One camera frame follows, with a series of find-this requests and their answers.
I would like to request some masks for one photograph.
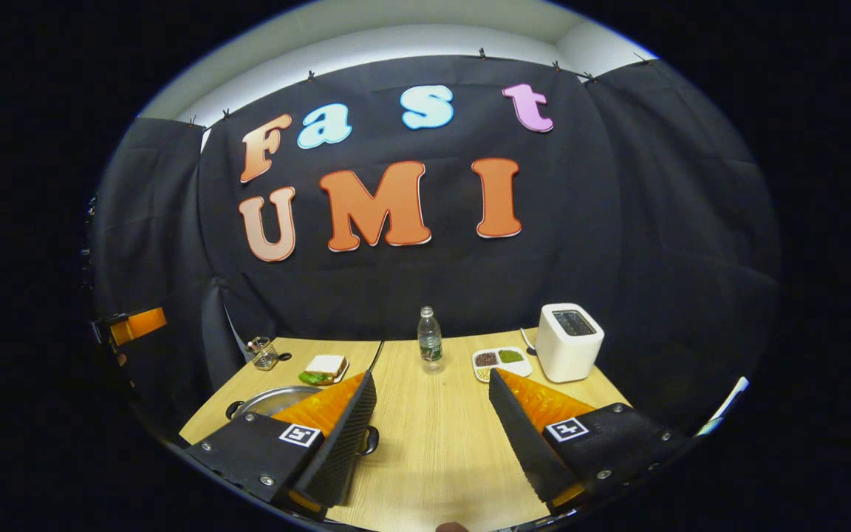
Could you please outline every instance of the orange letter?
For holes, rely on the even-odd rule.
[[[294,251],[294,218],[291,216],[291,198],[294,197],[294,187],[285,186],[271,192],[267,201],[274,204],[278,209],[278,227],[281,236],[275,243],[270,243],[264,238],[264,226],[261,223],[261,208],[264,206],[264,198],[255,196],[239,203],[239,212],[245,221],[245,236],[249,240],[251,253],[264,262],[279,262],[287,259]]]
[[[281,132],[278,130],[284,130],[289,125],[291,125],[291,115],[281,115],[243,136],[242,142],[245,143],[243,183],[257,178],[271,168],[271,160],[264,155],[264,152],[274,154],[278,151],[278,146],[281,145]]]
[[[484,216],[476,227],[479,236],[498,239],[521,232],[521,223],[514,218],[513,178],[517,163],[510,159],[479,159],[472,171],[482,178]]]
[[[327,243],[330,251],[352,251],[360,246],[360,240],[351,230],[351,219],[368,245],[377,245],[387,215],[389,245],[429,242],[432,232],[423,225],[419,206],[419,178],[425,172],[426,165],[416,161],[389,165],[375,197],[369,195],[354,172],[336,171],[322,177],[321,188],[330,196],[330,219],[334,225],[334,238]]]

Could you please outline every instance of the table surface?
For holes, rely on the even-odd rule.
[[[536,330],[526,333],[533,343]],[[186,441],[195,444],[223,427],[233,401],[299,384],[297,374],[314,355],[344,355],[348,378],[366,371],[379,347],[379,341],[284,338],[274,344],[294,357],[267,372],[246,364],[182,428]],[[548,515],[511,450],[488,400],[488,385],[472,370],[472,354],[494,347],[523,352],[524,340],[520,331],[445,338],[445,370],[429,375],[415,340],[386,341],[372,367],[377,398],[369,424],[379,429],[379,447],[358,459],[349,497],[327,511],[328,519],[372,530],[432,532],[442,522],[496,530]],[[527,359],[533,381],[595,408],[629,404],[597,367],[585,380],[551,383],[537,357]]]

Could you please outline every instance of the white toaster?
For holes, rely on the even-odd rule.
[[[544,375],[553,383],[589,377],[602,339],[600,324],[580,306],[554,303],[541,307],[534,349]]]

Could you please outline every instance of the sandwich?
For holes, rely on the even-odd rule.
[[[347,359],[341,355],[318,355],[298,375],[302,383],[327,386],[347,368]]]

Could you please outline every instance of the water bottle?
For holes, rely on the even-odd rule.
[[[425,373],[440,373],[445,369],[442,362],[442,330],[432,315],[432,307],[422,307],[419,311],[419,354],[423,360]]]

